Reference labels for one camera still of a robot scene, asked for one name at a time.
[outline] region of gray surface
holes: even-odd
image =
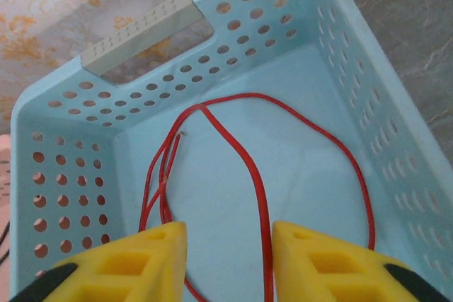
[[[453,0],[355,0],[453,164]]]

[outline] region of red cable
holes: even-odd
[[[161,147],[159,148],[157,154],[153,158],[151,165],[149,166],[148,173],[147,173],[147,181],[145,183],[144,188],[144,197],[143,197],[143,204],[142,204],[142,215],[140,216],[140,226],[139,231],[143,231],[146,228],[147,219],[149,217],[149,213],[151,208],[153,207],[156,200],[161,197],[160,200],[160,212],[161,212],[161,221],[162,223],[168,223],[172,221],[171,210],[168,206],[168,202],[166,199],[166,183],[168,176],[170,175],[171,167],[174,162],[174,158],[176,156],[176,150],[178,148],[178,144],[180,141],[181,132],[177,134],[178,129],[182,125],[182,123],[188,118],[189,115],[194,113],[196,110],[201,110],[203,114],[207,117],[207,119],[211,122],[211,124],[216,128],[216,130],[230,143],[231,146],[238,152],[238,154],[242,157],[244,163],[246,164],[249,172],[251,173],[253,183],[255,185],[257,200],[258,200],[258,211],[260,212],[260,224],[261,224],[261,238],[262,238],[262,248],[263,248],[263,277],[264,277],[264,288],[265,288],[265,301],[272,301],[273,300],[273,273],[272,273],[272,243],[270,240],[270,223],[269,217],[267,213],[267,201],[265,199],[265,192],[263,182],[260,178],[260,174],[258,169],[256,168],[255,163],[253,162],[252,158],[249,156],[247,151],[240,145],[240,143],[235,140],[235,138],[228,133],[228,131],[220,124],[220,122],[214,117],[214,115],[206,108],[207,105],[216,104],[216,103],[223,103],[230,100],[235,100],[239,98],[260,98],[276,104],[280,106],[282,109],[289,112],[291,115],[295,116],[298,120],[302,121],[304,124],[308,125],[315,131],[319,132],[320,134],[324,135],[326,138],[331,140],[338,148],[342,150],[342,152],[348,157],[349,161],[351,162],[357,178],[360,183],[360,187],[362,190],[363,200],[365,203],[365,209],[367,213],[367,220],[368,220],[368,228],[369,228],[369,241],[368,241],[368,248],[374,249],[375,244],[375,228],[374,228],[374,217],[372,212],[372,206],[370,202],[370,198],[368,195],[367,186],[365,183],[365,179],[363,178],[362,171],[355,160],[354,156],[348,150],[348,148],[336,137],[334,137],[331,133],[327,132],[325,129],[321,128],[317,124],[313,123],[312,121],[305,118],[303,115],[299,114],[297,111],[292,109],[291,107],[287,106],[286,104],[280,102],[279,100],[272,98],[268,95],[263,95],[261,93],[241,93],[238,95],[230,95],[223,98],[217,98],[213,100],[205,101],[201,104],[193,105],[188,109],[184,110],[175,123],[173,124],[170,132],[168,133],[165,141],[162,143]],[[166,161],[168,158],[168,154],[170,152],[171,144],[175,140],[173,149],[168,161],[168,165],[166,165]],[[151,199],[150,204],[147,206],[148,198],[149,198],[149,190],[150,190],[150,183],[151,183],[151,174],[153,172],[154,166],[156,165],[160,155],[163,154],[163,158],[161,161],[161,167],[159,169],[159,188],[154,194]],[[191,285],[187,277],[185,278],[185,285],[187,286],[188,290],[191,294],[198,300],[198,301],[206,301]]]

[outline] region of basket handle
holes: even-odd
[[[102,75],[201,18],[202,13],[192,0],[165,0],[83,51],[82,67]]]

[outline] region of yellow tool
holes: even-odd
[[[167,223],[57,263],[11,302],[173,302],[184,287],[187,236]],[[273,225],[279,302],[448,300],[393,258],[298,225]]]

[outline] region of pink object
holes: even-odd
[[[11,138],[9,135],[0,136],[0,234],[9,221],[9,188],[10,188],[10,157]],[[0,246],[0,257],[9,248],[9,235]],[[9,259],[0,266],[0,302],[9,300]]]

